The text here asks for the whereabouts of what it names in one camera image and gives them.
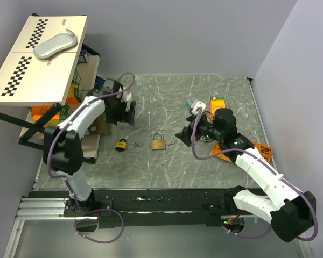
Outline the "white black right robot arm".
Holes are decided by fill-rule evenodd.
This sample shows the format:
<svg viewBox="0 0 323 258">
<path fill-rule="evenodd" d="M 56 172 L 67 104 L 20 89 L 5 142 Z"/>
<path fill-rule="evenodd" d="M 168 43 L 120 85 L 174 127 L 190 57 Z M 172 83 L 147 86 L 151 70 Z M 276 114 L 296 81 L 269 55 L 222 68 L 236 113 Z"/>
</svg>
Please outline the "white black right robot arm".
<svg viewBox="0 0 323 258">
<path fill-rule="evenodd" d="M 215 140 L 220 146 L 219 153 L 247 173 L 266 194 L 261 197 L 247 188 L 234 187 L 224 201 L 228 213 L 247 211 L 263 219 L 285 242 L 312 241 L 317 237 L 315 196 L 295 187 L 266 162 L 254 144 L 238 132 L 231 109 L 216 110 L 213 121 L 207 119 L 203 105 L 192 107 L 190 114 L 189 125 L 175 136 L 191 148 L 202 136 Z"/>
</svg>

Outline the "yellow padlock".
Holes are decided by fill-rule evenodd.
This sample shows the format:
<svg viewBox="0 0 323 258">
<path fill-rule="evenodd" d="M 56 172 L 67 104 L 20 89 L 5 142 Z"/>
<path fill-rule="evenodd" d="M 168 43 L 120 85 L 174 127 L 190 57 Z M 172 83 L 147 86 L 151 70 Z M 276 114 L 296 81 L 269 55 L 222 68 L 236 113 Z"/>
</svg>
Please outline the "yellow padlock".
<svg viewBox="0 0 323 258">
<path fill-rule="evenodd" d="M 115 151 L 118 151 L 118 152 L 126 151 L 127 146 L 128 146 L 127 140 L 126 140 L 125 138 L 121 138 L 121 139 L 116 143 Z"/>
</svg>

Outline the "large brass padlock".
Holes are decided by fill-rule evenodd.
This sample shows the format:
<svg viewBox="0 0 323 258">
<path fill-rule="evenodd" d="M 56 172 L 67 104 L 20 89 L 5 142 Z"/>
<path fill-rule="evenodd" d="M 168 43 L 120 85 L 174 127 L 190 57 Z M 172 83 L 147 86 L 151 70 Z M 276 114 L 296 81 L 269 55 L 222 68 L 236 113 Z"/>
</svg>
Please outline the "large brass padlock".
<svg viewBox="0 0 323 258">
<path fill-rule="evenodd" d="M 164 151 L 166 149 L 166 142 L 164 135 L 160 132 L 154 132 L 151 136 L 151 150 Z"/>
</svg>

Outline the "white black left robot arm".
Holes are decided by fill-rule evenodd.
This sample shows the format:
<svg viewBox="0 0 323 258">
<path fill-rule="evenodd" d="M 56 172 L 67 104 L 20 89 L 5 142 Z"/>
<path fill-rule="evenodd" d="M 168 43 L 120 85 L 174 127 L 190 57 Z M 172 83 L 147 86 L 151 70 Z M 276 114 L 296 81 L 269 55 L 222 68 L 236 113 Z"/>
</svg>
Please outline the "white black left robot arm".
<svg viewBox="0 0 323 258">
<path fill-rule="evenodd" d="M 82 139 L 90 125 L 102 114 L 106 122 L 135 124 L 135 105 L 129 93 L 131 84 L 106 79 L 100 90 L 91 91 L 80 106 L 57 126 L 44 130 L 43 159 L 51 178 L 60 178 L 67 186 L 69 199 L 83 215 L 96 208 L 94 190 L 89 186 L 81 167 L 85 161 Z"/>
</svg>

